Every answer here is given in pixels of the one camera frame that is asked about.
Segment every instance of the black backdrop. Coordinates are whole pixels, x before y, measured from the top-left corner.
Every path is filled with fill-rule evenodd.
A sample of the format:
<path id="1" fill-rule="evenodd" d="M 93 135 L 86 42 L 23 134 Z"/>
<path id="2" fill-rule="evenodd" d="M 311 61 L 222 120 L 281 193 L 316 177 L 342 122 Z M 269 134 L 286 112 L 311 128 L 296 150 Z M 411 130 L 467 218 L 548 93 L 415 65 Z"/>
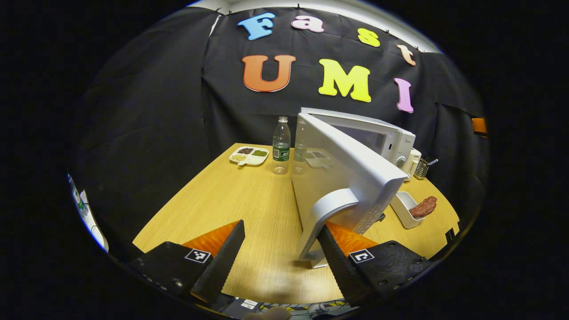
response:
<path id="1" fill-rule="evenodd" d="M 271 12 L 273 33 L 253 41 L 237 23 Z M 322 33 L 291 26 L 297 15 L 318 17 Z M 417 136 L 423 158 L 437 158 L 429 179 L 449 199 L 464 225 L 481 206 L 488 179 L 489 141 L 476 136 L 472 117 L 482 103 L 442 54 L 422 53 L 385 31 L 334 13 L 274 7 L 219 18 L 188 7 L 146 29 L 118 51 L 95 77 L 78 107 L 73 136 L 79 149 L 70 163 L 85 188 L 110 253 L 129 261 L 140 255 L 132 241 L 154 214 L 210 161 L 235 142 L 271 144 L 279 115 L 290 118 L 292 141 L 300 107 L 378 118 Z M 374 31 L 381 45 L 358 40 L 359 28 Z M 412 53 L 416 66 L 401 55 Z M 290 81 L 277 92 L 243 84 L 249 55 L 266 55 L 263 79 L 277 76 L 275 55 L 293 55 Z M 319 59 L 333 59 L 345 72 L 370 70 L 371 102 L 318 93 Z M 396 106 L 394 77 L 409 81 L 413 113 Z"/>
<path id="2" fill-rule="evenodd" d="M 17 101 L 7 109 L 7 173 L 14 183 L 6 188 L 11 201 L 3 216 L 12 318 L 196 317 L 103 254 L 70 204 L 63 178 L 69 124 L 88 83 L 124 43 L 184 5 L 7 5 L 7 91 Z M 551 166 L 557 159 L 552 150 L 559 145 L 547 138 L 561 133 L 563 118 L 555 115 L 555 106 L 563 87 L 541 81 L 559 69 L 564 54 L 561 11 L 547 2 L 382 6 L 441 45 L 481 93 L 489 129 L 499 134 L 492 137 L 492 183 L 484 214 L 438 269 L 369 315 L 401 310 L 566 314 L 567 303 L 559 299 L 561 251 L 552 245 L 561 243 L 552 201 L 558 199 L 559 171 Z M 547 131 L 546 138 L 530 134 L 535 128 Z"/>

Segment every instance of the microwave control knob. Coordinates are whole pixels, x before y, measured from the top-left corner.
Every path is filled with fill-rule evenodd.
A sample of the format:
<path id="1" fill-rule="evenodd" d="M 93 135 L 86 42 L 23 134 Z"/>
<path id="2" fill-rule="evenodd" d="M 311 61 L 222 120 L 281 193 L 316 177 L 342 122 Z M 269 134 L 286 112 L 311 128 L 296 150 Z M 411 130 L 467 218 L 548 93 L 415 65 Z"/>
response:
<path id="1" fill-rule="evenodd" d="M 403 168 L 403 165 L 405 164 L 405 160 L 406 160 L 405 157 L 399 157 L 395 161 L 395 165 L 401 169 L 401 168 Z"/>

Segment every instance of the white container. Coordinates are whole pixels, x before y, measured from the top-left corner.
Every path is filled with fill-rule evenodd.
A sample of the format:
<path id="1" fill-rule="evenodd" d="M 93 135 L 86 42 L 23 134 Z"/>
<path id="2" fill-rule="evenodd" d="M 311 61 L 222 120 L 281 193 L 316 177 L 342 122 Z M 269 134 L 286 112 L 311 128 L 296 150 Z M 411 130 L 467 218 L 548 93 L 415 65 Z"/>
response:
<path id="1" fill-rule="evenodd" d="M 245 148 L 251 148 L 251 149 L 253 149 L 253 150 L 252 150 L 249 154 L 239 153 L 239 150 L 245 149 Z M 265 156 L 264 156 L 264 157 L 260 157 L 260 156 L 258 156 L 258 155 L 253 155 L 253 153 L 254 153 L 255 151 L 257 151 L 257 150 L 266 152 Z M 232 156 L 234 156 L 234 155 L 236 155 L 236 154 L 238 154 L 238 155 L 244 155 L 244 156 L 245 156 L 245 159 L 242 160 L 242 161 L 235 161 L 235 160 L 233 160 L 233 159 L 232 159 Z M 229 156 L 229 160 L 231 160 L 232 162 L 237 163 L 237 164 L 240 165 L 240 166 L 242 166 L 242 165 L 258 166 L 258 165 L 262 164 L 268 156 L 269 156 L 269 151 L 268 151 L 267 149 L 257 148 L 257 147 L 250 147 L 250 146 L 243 146 L 243 147 L 240 147 L 239 149 L 235 150 L 235 152 L 233 152 L 233 153 Z"/>
<path id="2" fill-rule="evenodd" d="M 411 215 L 409 209 L 413 209 L 414 207 L 416 207 L 417 202 L 413 199 L 413 197 L 411 197 L 410 194 L 404 191 L 396 193 L 393 199 L 391 200 L 390 204 L 391 207 L 393 208 L 393 211 L 395 211 L 395 213 L 399 217 L 399 220 L 401 221 L 401 224 L 403 224 L 405 229 L 411 229 L 413 227 L 418 226 L 419 223 L 421 223 L 421 220 L 424 219 L 424 217 L 415 219 Z"/>

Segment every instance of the orange letter u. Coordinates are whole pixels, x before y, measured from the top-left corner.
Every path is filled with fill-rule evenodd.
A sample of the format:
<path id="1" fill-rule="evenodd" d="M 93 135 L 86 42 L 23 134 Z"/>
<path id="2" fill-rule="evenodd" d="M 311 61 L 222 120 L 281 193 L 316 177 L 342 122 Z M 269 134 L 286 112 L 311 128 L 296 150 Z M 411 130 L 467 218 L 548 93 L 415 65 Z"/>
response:
<path id="1" fill-rule="evenodd" d="M 243 72 L 243 83 L 253 91 L 272 92 L 279 91 L 286 87 L 290 80 L 290 67 L 296 57 L 289 55 L 275 56 L 275 60 L 279 62 L 279 72 L 277 78 L 273 81 L 264 81 L 261 78 L 263 71 L 263 62 L 269 57 L 263 55 L 246 56 L 242 59 L 245 63 L 245 71 Z"/>

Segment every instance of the small white box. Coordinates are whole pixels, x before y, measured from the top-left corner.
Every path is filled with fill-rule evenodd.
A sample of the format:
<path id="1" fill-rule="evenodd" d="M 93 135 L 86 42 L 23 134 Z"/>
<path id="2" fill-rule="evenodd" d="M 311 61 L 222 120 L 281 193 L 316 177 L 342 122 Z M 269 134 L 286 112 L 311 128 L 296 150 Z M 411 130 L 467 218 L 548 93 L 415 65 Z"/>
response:
<path id="1" fill-rule="evenodd" d="M 411 197 L 410 194 L 404 191 L 396 193 L 393 199 L 391 200 L 390 204 L 391 207 L 393 208 L 393 211 L 395 211 L 395 213 L 399 217 L 401 224 L 403 224 L 403 226 L 406 229 L 411 229 L 413 227 L 418 226 L 419 223 L 421 223 L 421 220 L 424 219 L 424 217 L 415 219 L 411 215 L 409 209 L 413 209 L 414 207 L 416 207 L 417 202 L 413 199 L 413 197 Z"/>

